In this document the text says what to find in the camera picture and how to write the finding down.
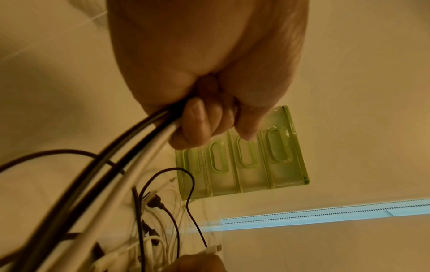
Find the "light blue tape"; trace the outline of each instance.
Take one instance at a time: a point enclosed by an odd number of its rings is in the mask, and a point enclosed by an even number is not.
[[[258,229],[423,214],[430,214],[430,199],[415,199],[227,218],[221,220],[221,225],[201,227],[201,230],[203,232],[214,232]]]

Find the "green organizer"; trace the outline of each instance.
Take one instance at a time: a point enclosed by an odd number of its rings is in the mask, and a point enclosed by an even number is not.
[[[287,106],[274,108],[264,118],[256,140],[245,141],[230,129],[205,146],[176,151],[176,165],[195,178],[191,199],[309,183]],[[178,171],[178,181],[185,200],[191,179]]]

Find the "beige surface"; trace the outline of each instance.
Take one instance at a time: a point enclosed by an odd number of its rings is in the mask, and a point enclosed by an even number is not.
[[[310,10],[300,71],[279,104],[290,107],[311,184],[208,201],[222,217],[430,195],[429,2],[314,0]],[[98,152],[143,118],[107,32],[65,1],[3,1],[0,18],[0,162]],[[0,253],[24,241],[86,162],[57,156],[0,176]],[[165,148],[151,170],[173,162]],[[132,214],[116,219],[113,240]]]
[[[229,272],[418,272],[430,265],[430,216],[223,233]]]

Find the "hand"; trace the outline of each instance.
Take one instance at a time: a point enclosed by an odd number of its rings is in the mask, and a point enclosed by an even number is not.
[[[308,0],[107,0],[121,73],[152,112],[195,91],[170,144],[199,146],[235,126],[246,140],[296,71]]]
[[[217,255],[184,255],[165,267],[162,272],[227,272]]]

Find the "thin black cable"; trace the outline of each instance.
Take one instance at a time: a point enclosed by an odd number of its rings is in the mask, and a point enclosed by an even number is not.
[[[52,150],[46,150],[46,151],[40,151],[32,154],[28,154],[19,158],[16,158],[14,160],[11,160],[3,165],[0,166],[0,173],[8,170],[9,168],[12,168],[18,164],[22,164],[24,162],[27,162],[29,160],[45,157],[45,156],[51,156],[51,155],[62,155],[62,154],[74,154],[74,155],[82,155],[90,158],[97,158],[97,154],[79,150],[79,149],[52,149]],[[106,161],[107,165],[115,166],[115,163],[111,160]],[[121,170],[120,172],[122,175],[125,175],[125,171]]]
[[[189,217],[190,217],[190,218],[191,218],[191,220],[193,221],[194,225],[195,225],[195,226],[196,226],[196,228],[197,228],[198,233],[200,234],[200,237],[202,238],[203,244],[204,244],[204,245],[205,245],[205,247],[207,248],[206,240],[205,240],[205,238],[204,238],[204,236],[203,236],[203,234],[202,234],[202,231],[201,231],[201,230],[200,230],[200,228],[198,227],[198,224],[197,224],[196,220],[194,220],[194,217],[191,215],[191,212],[189,211],[189,207],[188,207],[188,205],[189,205],[189,199],[191,198],[191,195],[193,194],[194,187],[195,187],[195,184],[196,184],[196,181],[195,181],[195,179],[194,179],[193,175],[192,175],[188,170],[186,170],[186,169],[184,169],[184,168],[181,168],[181,167],[172,167],[172,168],[163,169],[163,170],[161,170],[161,171],[159,171],[159,172],[155,173],[155,175],[153,175],[153,176],[148,180],[148,182],[143,186],[142,190],[140,191],[140,194],[139,194],[139,200],[140,200],[140,201],[142,201],[142,199],[143,199],[143,195],[144,195],[145,191],[148,189],[149,185],[154,181],[154,179],[155,179],[156,177],[158,177],[158,176],[159,176],[159,175],[161,175],[162,173],[166,173],[166,172],[169,172],[169,171],[175,171],[175,170],[177,170],[177,171],[182,171],[182,172],[186,173],[187,175],[189,175],[189,176],[190,176],[190,178],[191,178],[191,182],[192,182],[192,184],[193,184],[193,185],[191,186],[191,190],[190,190],[190,192],[189,192],[189,195],[188,195],[188,198],[187,198],[187,202],[186,202],[186,204],[185,204],[185,207],[186,207],[186,209],[187,209],[187,213],[188,213]]]
[[[68,233],[66,234],[61,240],[62,241],[67,241],[67,240],[74,240],[76,239],[76,237],[79,235],[80,233]],[[2,268],[3,266],[13,262],[18,255],[21,252],[21,248],[7,254],[6,256],[2,257],[0,259],[0,268]],[[100,244],[97,242],[94,247],[93,247],[93,257],[95,260],[100,259],[101,257],[103,257],[105,255],[102,247],[100,246]]]
[[[134,201],[134,209],[136,214],[136,223],[138,225],[138,234],[139,234],[139,248],[140,248],[140,271],[145,272],[145,247],[143,244],[143,229],[142,229],[142,217],[140,215],[141,204],[139,201],[138,196],[138,190],[136,189],[136,186],[133,186],[131,188],[131,191],[133,193],[133,201]]]
[[[176,118],[169,117],[162,124],[151,131],[144,139],[138,142],[130,151],[128,151],[99,181],[82,197],[82,199],[73,207],[67,215],[64,223],[57,229],[54,238],[45,243],[44,254],[41,255],[40,264],[49,256],[55,246],[59,243],[61,237],[65,235],[73,225],[78,221],[87,208],[103,192],[103,190],[113,181],[119,171],[124,168],[139,152],[148,144],[159,132],[171,124]]]
[[[176,259],[179,259],[179,248],[180,248],[180,239],[179,239],[179,228],[178,228],[178,224],[176,223],[175,218],[173,217],[173,215],[171,214],[171,212],[166,208],[163,207],[163,211],[165,211],[167,213],[167,215],[170,217],[170,219],[173,222],[173,225],[175,226],[176,229],[176,238],[178,240],[178,245],[177,245],[177,252],[176,252]]]
[[[141,130],[152,124],[154,121],[162,117],[166,117],[169,113],[169,110],[160,110],[139,122],[113,141],[97,156],[96,159],[89,163],[45,216],[44,220],[28,240],[21,254],[9,271],[33,272],[37,270],[40,264],[46,259],[61,239],[62,235],[59,234],[59,231],[68,219],[70,208],[89,185],[91,179],[103,167],[106,161]]]

